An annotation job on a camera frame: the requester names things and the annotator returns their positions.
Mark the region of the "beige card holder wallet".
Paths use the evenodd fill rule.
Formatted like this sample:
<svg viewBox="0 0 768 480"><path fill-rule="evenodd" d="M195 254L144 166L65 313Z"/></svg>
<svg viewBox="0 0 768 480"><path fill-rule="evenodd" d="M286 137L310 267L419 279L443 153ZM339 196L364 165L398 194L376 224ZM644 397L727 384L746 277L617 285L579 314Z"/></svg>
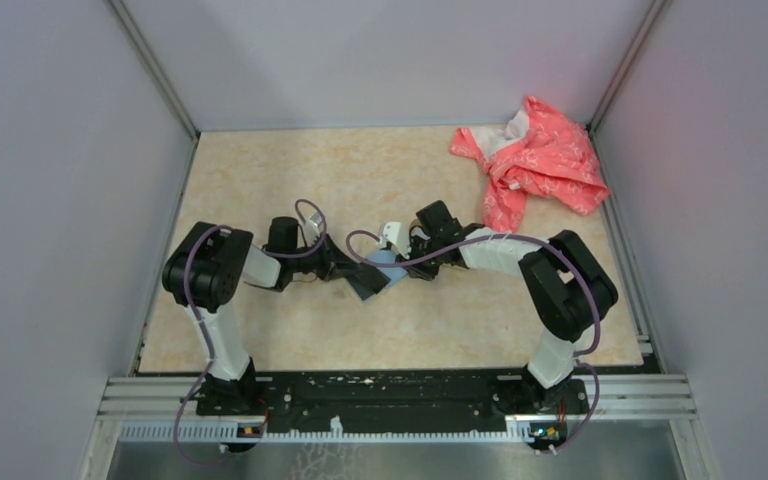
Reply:
<svg viewBox="0 0 768 480"><path fill-rule="evenodd" d="M394 267L394 264L397 262L397 255L390 250L384 250L384 249L376 250L367 256L367 260L373 263L387 264L387 267L374 266L380 269L383 273L385 273L390 278L390 283L378 295L394 287L397 283L407 278L407 270L405 268Z"/></svg>

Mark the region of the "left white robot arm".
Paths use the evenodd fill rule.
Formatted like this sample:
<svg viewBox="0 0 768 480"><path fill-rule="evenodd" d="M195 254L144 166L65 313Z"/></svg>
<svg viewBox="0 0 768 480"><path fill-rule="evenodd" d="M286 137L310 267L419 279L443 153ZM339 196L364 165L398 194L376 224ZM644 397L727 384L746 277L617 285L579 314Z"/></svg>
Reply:
<svg viewBox="0 0 768 480"><path fill-rule="evenodd" d="M203 389L237 414L252 411L260 399L253 360L231 306L239 284L281 292L298 274L330 281L360 271L328 234L315 233L315 242L302 247L302 232L299 220L276 217L260 248L249 231L199 221L164 265L162 286L187 310L206 354Z"/></svg>

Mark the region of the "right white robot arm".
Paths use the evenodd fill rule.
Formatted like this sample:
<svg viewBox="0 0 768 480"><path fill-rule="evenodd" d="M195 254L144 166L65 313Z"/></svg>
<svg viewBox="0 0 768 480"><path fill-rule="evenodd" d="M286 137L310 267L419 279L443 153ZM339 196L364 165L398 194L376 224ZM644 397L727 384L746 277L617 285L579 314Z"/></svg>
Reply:
<svg viewBox="0 0 768 480"><path fill-rule="evenodd" d="M407 229L407 272L430 281L442 266L489 270L522 279L544 331L523 375L523 398L536 412L550 411L574 361L597 346L601 322L618 302L614 282L574 231L547 239L462 224L435 201Z"/></svg>

